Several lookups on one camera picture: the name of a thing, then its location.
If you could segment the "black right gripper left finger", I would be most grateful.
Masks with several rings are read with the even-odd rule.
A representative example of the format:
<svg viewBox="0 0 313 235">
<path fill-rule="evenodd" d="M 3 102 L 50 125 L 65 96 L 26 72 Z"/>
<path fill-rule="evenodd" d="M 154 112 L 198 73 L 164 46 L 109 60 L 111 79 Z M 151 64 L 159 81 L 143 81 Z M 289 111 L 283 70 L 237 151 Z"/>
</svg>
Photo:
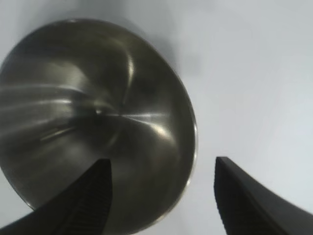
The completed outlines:
<svg viewBox="0 0 313 235">
<path fill-rule="evenodd" d="M 29 215 L 1 228 L 2 235 L 100 235 L 112 203 L 112 167 L 96 161 L 73 184 Z"/>
</svg>

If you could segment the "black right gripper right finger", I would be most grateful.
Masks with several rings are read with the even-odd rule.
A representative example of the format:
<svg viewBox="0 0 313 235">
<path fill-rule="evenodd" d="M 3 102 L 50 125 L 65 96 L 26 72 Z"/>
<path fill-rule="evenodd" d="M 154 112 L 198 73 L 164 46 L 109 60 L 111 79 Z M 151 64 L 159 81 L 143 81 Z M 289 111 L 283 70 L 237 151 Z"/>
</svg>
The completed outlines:
<svg viewBox="0 0 313 235">
<path fill-rule="evenodd" d="M 228 235 L 311 235 L 313 216 L 273 193 L 228 157 L 215 161 L 214 195 Z"/>
</svg>

